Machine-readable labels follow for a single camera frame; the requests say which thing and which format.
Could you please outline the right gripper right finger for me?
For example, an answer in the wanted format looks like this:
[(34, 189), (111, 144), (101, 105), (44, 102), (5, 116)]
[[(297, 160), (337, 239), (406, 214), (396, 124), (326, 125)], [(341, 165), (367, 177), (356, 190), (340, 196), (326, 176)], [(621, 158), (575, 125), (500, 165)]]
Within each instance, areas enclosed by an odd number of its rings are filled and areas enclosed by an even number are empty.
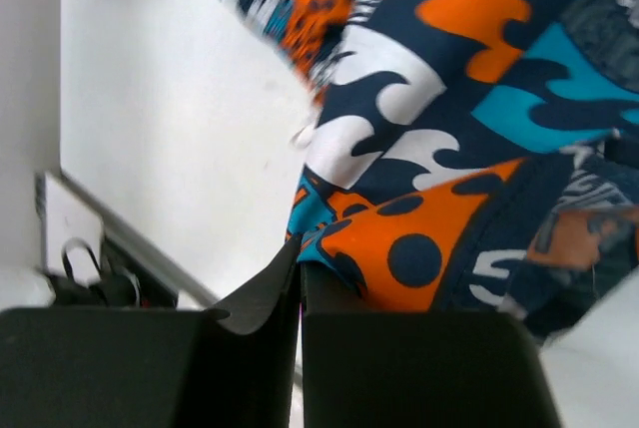
[(500, 313), (386, 312), (303, 274), (308, 427), (558, 427), (536, 347)]

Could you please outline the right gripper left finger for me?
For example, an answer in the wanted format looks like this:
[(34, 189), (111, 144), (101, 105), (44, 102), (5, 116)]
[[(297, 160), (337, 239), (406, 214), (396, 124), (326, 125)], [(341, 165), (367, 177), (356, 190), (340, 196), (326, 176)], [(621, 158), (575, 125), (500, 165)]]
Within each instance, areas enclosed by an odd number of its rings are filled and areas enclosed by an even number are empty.
[(285, 427), (300, 310), (290, 238), (205, 310), (14, 308), (1, 315), (5, 427)]

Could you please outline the colourful patterned shorts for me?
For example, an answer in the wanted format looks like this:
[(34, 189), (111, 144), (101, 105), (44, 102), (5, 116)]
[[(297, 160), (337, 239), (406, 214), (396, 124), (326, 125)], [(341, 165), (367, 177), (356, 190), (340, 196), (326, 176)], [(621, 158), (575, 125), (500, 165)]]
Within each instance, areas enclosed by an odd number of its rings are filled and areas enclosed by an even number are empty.
[(636, 268), (638, 0), (224, 1), (319, 105), (300, 263), (537, 339)]

